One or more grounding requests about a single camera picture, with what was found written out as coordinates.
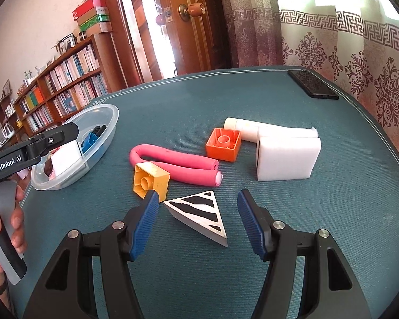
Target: orange toy block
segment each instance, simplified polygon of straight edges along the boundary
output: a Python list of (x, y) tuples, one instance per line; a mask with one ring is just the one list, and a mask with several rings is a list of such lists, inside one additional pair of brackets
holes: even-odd
[(148, 190), (155, 190), (160, 202), (163, 202), (167, 196), (169, 179), (170, 173), (154, 163), (137, 163), (134, 166), (133, 191), (141, 198), (145, 198)]
[(207, 156), (217, 160), (235, 162), (241, 147), (241, 132), (215, 128), (205, 144)]

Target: pink foam tube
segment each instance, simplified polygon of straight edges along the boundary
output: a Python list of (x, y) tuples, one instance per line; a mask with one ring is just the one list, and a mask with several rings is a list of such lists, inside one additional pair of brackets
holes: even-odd
[(136, 163), (148, 162), (142, 159), (143, 156), (163, 161), (151, 162), (168, 171), (170, 178), (175, 181), (215, 187), (220, 186), (223, 179), (222, 173), (217, 170), (219, 161), (213, 158), (172, 151), (155, 145), (141, 144), (130, 151), (129, 161), (132, 167)]

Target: stack of boxes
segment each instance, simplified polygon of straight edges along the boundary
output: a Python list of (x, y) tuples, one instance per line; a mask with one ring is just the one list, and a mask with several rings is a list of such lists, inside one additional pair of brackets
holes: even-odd
[(86, 33), (86, 37), (112, 31), (105, 0), (86, 0), (72, 12), (72, 15), (81, 32)]

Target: black phone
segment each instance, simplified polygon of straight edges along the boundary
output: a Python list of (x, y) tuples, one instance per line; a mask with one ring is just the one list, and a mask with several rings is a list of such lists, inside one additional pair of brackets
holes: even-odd
[(308, 70), (289, 70), (288, 75), (313, 98), (338, 99), (338, 95)]

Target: patterned curtain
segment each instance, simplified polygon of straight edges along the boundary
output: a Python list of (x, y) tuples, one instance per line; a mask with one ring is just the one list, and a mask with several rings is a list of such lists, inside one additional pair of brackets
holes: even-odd
[(234, 67), (317, 71), (355, 97), (399, 151), (399, 18), (386, 16), (381, 0), (351, 10), (315, 0), (302, 8), (292, 0), (222, 1)]

